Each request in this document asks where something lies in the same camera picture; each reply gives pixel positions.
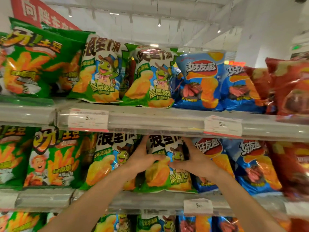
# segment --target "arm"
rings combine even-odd
[[[211,159],[200,152],[189,138],[183,138],[189,152],[190,160],[172,162],[170,167],[184,169],[196,176],[206,177],[215,183],[245,231],[250,232],[284,232],[259,203],[226,171],[218,167]]]
[[[145,136],[129,160],[110,172],[76,202],[57,215],[40,232],[90,232],[123,185],[145,171],[154,161],[162,160],[162,155],[147,155]]]

